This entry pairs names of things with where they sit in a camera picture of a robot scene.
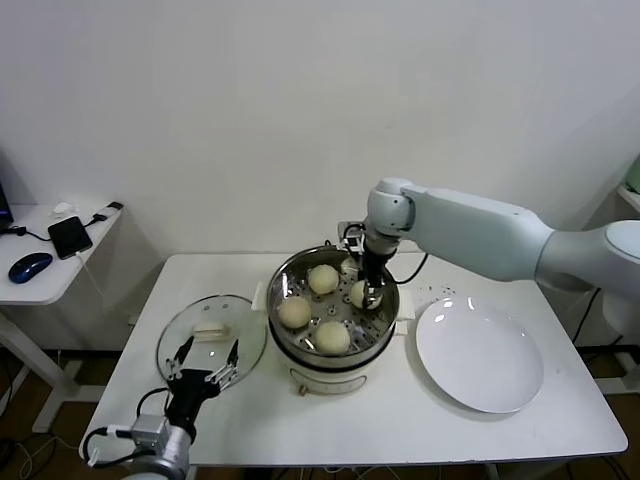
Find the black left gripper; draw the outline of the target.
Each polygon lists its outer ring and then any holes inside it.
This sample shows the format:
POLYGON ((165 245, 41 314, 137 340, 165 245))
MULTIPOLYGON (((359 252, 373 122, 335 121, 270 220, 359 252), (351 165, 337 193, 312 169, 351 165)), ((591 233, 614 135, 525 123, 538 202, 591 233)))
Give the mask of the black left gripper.
POLYGON ((191 335, 179 346, 172 358, 166 359, 168 388, 172 394, 166 417, 172 426, 185 431, 195 430, 195 421, 202 404, 217 397, 221 390, 231 386, 238 376, 238 339, 234 341, 225 364, 214 373, 201 369, 181 371, 193 343, 194 336, 191 335))

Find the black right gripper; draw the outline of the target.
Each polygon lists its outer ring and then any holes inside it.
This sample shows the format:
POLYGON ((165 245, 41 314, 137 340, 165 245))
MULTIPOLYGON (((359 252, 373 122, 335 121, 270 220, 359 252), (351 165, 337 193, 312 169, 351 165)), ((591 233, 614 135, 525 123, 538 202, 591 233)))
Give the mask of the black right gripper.
POLYGON ((385 284, 388 255, 375 253, 367 248, 361 255, 357 280, 363 284, 363 308, 376 309, 382 302, 383 293, 379 287, 385 284))

